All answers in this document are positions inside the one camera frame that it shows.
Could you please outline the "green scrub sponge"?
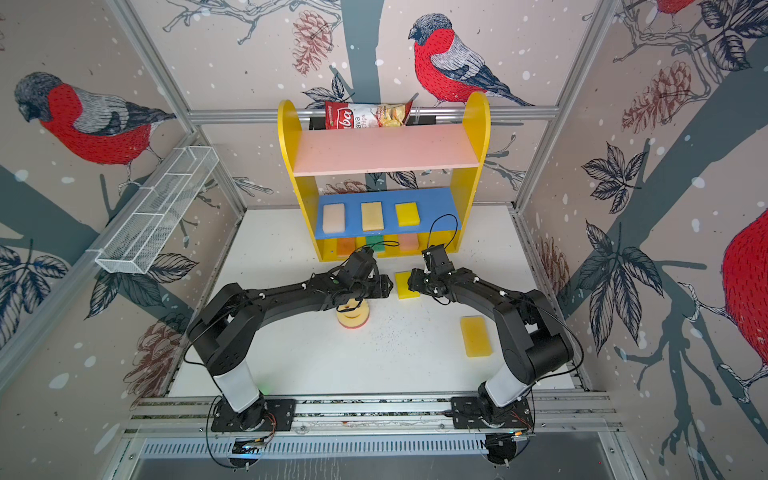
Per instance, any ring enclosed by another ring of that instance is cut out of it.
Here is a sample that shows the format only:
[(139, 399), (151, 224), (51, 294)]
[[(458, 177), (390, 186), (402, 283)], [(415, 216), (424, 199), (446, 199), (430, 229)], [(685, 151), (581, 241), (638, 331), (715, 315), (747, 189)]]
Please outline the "green scrub sponge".
[(384, 252), (386, 250), (386, 240), (383, 236), (367, 237), (366, 245), (375, 252)]

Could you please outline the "red cassava chips bag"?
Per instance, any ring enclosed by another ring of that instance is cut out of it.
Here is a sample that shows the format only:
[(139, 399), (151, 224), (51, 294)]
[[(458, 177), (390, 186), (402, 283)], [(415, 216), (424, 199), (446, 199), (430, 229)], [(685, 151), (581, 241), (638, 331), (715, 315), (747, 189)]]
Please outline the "red cassava chips bag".
[(325, 102), (325, 129), (401, 127), (407, 123), (412, 101), (399, 104)]

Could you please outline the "light pink sponge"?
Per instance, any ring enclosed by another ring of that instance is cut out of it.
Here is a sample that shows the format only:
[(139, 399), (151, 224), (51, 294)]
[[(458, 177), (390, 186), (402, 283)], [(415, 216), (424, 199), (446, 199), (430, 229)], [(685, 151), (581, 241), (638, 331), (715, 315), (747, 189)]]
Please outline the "light pink sponge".
[(323, 206), (323, 233), (326, 235), (343, 233), (346, 230), (346, 213), (343, 203)]

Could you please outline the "yellow rectangular sponge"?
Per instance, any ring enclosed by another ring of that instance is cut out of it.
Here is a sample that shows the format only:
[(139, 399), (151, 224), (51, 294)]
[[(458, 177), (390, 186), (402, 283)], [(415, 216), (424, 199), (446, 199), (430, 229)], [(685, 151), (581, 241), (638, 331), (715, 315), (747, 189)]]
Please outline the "yellow rectangular sponge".
[(493, 353), (486, 321), (483, 317), (462, 317), (460, 319), (460, 328), (465, 353), (468, 358), (488, 357)]

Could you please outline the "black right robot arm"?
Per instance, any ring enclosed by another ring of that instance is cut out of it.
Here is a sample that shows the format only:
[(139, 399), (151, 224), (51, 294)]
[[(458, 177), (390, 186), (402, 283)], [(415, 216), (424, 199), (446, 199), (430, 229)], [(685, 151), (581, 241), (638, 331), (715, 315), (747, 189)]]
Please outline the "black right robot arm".
[(411, 291), (469, 306), (494, 321), (503, 366), (478, 388), (482, 418), (499, 424), (533, 385), (574, 358), (574, 349), (559, 318), (549, 311), (538, 290), (513, 291), (456, 268), (444, 245), (422, 252), (423, 269), (413, 269)]

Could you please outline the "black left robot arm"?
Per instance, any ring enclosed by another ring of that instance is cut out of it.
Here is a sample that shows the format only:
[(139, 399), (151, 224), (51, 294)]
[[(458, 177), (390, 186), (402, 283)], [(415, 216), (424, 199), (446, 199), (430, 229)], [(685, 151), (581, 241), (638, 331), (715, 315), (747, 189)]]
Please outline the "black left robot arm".
[(394, 283), (379, 272), (375, 252), (363, 247), (340, 265), (308, 279), (268, 289), (230, 283), (191, 321), (187, 337), (231, 410), (252, 413), (263, 399), (246, 356), (256, 333), (292, 316), (327, 310), (346, 313), (368, 299), (386, 299)]

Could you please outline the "yellow shelf with coloured boards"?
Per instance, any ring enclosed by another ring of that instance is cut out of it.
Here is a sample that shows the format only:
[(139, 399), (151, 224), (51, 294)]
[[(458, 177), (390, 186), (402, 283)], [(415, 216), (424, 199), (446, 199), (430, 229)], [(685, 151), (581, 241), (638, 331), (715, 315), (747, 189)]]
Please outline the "yellow shelf with coloured boards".
[[(459, 251), (490, 144), (490, 106), (483, 94), (470, 96), (459, 124), (306, 130), (288, 100), (280, 103), (277, 119), (284, 164), (319, 260), (343, 259), (336, 254), (339, 238), (355, 238), (358, 248), (369, 236), (385, 238), (384, 258), (414, 255), (433, 244)], [(449, 185), (323, 195), (317, 182), (320, 177), (344, 180), (355, 174), (389, 177), (426, 170), (447, 170)], [(361, 204), (367, 202), (382, 204), (383, 230), (362, 230)], [(409, 202), (418, 205), (421, 224), (400, 228), (395, 205)], [(323, 206), (332, 203), (345, 205), (346, 230), (326, 235)], [(407, 233), (418, 234), (418, 251), (400, 251), (398, 236)]]

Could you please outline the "pale yellow sponge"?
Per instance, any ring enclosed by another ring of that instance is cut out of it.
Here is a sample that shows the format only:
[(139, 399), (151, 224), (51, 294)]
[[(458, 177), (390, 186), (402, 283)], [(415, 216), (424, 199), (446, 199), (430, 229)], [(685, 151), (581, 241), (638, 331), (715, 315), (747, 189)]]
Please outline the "pale yellow sponge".
[(384, 229), (383, 208), (380, 202), (361, 204), (362, 230), (364, 232), (381, 231)]

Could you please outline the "orange scrub sponge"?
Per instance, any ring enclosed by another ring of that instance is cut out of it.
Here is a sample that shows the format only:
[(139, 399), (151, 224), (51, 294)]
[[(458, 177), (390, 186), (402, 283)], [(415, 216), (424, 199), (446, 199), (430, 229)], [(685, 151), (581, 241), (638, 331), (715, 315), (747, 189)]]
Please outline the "orange scrub sponge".
[(347, 258), (356, 250), (355, 238), (339, 238), (336, 245), (336, 254), (338, 258)]

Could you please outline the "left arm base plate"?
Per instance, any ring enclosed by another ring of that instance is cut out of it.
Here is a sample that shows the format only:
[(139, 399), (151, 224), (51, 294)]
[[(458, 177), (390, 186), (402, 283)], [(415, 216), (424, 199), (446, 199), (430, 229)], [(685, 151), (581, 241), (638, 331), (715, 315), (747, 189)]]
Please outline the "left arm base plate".
[(291, 430), (297, 401), (289, 398), (260, 398), (241, 413), (226, 399), (213, 409), (210, 429), (216, 433), (287, 432)]

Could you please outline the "small yellow square sponge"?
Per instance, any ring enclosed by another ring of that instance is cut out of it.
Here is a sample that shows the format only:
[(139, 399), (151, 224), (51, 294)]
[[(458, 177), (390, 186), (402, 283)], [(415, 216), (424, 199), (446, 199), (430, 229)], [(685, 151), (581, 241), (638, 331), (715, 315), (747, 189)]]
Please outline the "small yellow square sponge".
[(400, 228), (415, 227), (421, 224), (418, 205), (415, 202), (396, 204), (395, 209)]

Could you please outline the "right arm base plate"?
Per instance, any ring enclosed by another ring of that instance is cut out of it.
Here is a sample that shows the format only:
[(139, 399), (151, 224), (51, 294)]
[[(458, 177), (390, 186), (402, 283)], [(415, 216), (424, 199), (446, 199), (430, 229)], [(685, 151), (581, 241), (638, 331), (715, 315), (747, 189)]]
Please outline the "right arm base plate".
[(533, 416), (526, 399), (504, 407), (476, 396), (452, 397), (448, 416), (456, 429), (521, 429), (533, 427)]

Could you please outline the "bright yellow square sponge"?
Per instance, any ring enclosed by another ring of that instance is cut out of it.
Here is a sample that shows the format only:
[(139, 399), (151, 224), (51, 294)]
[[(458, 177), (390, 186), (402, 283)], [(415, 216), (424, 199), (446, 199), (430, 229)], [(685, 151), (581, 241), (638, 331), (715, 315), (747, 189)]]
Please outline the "bright yellow square sponge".
[(408, 300), (418, 298), (420, 293), (413, 291), (409, 287), (409, 280), (411, 278), (410, 271), (397, 272), (395, 274), (395, 287), (399, 300)]

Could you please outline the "smiley face sponge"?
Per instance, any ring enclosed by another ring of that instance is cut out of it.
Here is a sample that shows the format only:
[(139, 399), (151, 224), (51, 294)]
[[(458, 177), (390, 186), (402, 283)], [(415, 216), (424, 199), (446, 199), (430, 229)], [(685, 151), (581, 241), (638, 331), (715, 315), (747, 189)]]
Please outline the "smiley face sponge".
[(336, 316), (338, 322), (347, 329), (362, 327), (370, 316), (368, 301), (350, 299), (336, 310)]

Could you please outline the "salmon orange sponge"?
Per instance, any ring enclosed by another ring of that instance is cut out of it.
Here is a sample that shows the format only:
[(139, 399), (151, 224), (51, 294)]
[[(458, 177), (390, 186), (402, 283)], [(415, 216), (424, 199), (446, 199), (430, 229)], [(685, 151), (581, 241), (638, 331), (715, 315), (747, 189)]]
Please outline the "salmon orange sponge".
[(398, 236), (401, 252), (414, 252), (419, 250), (419, 238), (417, 233), (400, 234)]

